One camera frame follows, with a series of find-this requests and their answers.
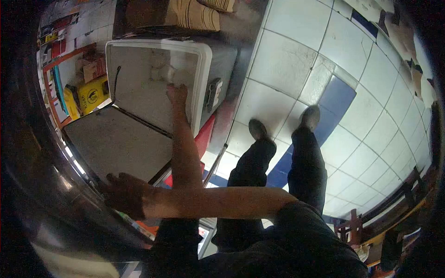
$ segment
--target person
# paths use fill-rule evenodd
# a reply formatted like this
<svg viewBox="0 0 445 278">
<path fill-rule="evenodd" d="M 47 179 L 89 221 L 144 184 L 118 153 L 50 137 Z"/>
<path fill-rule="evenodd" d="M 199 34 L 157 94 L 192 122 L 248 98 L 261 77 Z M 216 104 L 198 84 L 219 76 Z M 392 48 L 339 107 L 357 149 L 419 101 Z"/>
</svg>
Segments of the person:
<svg viewBox="0 0 445 278">
<path fill-rule="evenodd" d="M 366 265 L 321 217 L 327 172 L 313 134 L 320 120 L 317 106 L 304 111 L 291 136 L 289 193 L 265 187 L 276 145 L 255 119 L 249 122 L 255 143 L 240 157 L 227 188 L 203 189 L 198 150 L 185 114 L 187 88 L 169 86 L 167 94 L 173 111 L 173 188 L 155 192 L 128 174 L 108 177 L 115 188 L 109 205 L 134 218 L 168 218 L 143 258 L 141 277 L 367 276 Z M 218 252 L 198 260 L 201 217 L 218 217 L 212 239 Z M 274 225 L 264 229 L 261 218 Z"/>
</svg>

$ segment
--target black pants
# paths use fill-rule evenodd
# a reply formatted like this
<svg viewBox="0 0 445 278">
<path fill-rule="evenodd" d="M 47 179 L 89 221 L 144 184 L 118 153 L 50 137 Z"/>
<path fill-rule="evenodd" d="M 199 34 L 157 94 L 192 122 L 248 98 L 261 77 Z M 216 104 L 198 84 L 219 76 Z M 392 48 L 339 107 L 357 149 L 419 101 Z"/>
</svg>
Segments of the black pants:
<svg viewBox="0 0 445 278">
<path fill-rule="evenodd" d="M 320 147 L 308 128 L 292 134 L 294 153 L 287 176 L 289 193 L 300 201 L 323 212 L 327 172 Z M 227 186 L 266 186 L 266 171 L 275 155 L 276 146 L 267 140 L 256 141 L 240 157 L 230 173 Z M 242 251 L 261 240 L 264 235 L 261 219 L 239 220 L 219 218 L 217 232 L 212 242 L 219 252 Z"/>
</svg>

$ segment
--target metal pole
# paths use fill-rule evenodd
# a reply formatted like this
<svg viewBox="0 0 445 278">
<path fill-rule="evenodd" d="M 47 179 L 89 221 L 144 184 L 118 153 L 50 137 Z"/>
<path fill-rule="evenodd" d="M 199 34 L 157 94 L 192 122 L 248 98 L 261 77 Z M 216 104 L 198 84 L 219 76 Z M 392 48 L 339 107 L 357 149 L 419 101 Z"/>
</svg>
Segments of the metal pole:
<svg viewBox="0 0 445 278">
<path fill-rule="evenodd" d="M 218 156 L 215 159 L 215 162 L 213 162 L 212 167 L 210 168 L 209 172 L 207 173 L 206 178 L 204 179 L 204 182 L 202 183 L 202 186 L 205 188 L 207 186 L 207 184 L 209 183 L 210 178 L 213 175 L 213 172 L 216 170 L 216 167 L 219 164 L 219 161 L 221 160 L 221 157 L 223 156 L 224 152 L 226 151 L 228 145 L 224 144 L 224 146 L 222 147 L 221 151 L 219 151 Z"/>
</svg>

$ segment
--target forearm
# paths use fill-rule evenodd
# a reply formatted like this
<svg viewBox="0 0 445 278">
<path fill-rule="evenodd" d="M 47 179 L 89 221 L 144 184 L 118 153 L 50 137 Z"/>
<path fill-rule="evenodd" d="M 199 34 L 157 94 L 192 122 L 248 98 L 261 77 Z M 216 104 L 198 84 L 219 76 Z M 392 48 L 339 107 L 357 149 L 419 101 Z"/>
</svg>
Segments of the forearm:
<svg viewBox="0 0 445 278">
<path fill-rule="evenodd" d="M 174 109 L 173 118 L 173 189 L 202 188 L 198 148 L 186 114 Z"/>
<path fill-rule="evenodd" d="M 164 189 L 154 194 L 154 201 L 144 203 L 143 210 L 150 218 L 273 219 L 296 200 L 280 188 Z"/>
</svg>

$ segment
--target black shoe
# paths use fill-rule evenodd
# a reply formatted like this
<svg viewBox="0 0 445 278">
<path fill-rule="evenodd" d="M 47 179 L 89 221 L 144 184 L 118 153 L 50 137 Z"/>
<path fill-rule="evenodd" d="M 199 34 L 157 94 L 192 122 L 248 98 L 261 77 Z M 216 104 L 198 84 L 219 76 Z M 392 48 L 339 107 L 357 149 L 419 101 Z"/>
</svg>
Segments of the black shoe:
<svg viewBox="0 0 445 278">
<path fill-rule="evenodd" d="M 263 138 L 270 140 L 266 127 L 257 119 L 251 119 L 249 121 L 249 132 L 256 141 Z"/>
<path fill-rule="evenodd" d="M 300 116 L 300 127 L 307 127 L 311 132 L 314 132 L 318 123 L 320 122 L 320 108 L 318 105 L 311 105 Z"/>
</svg>

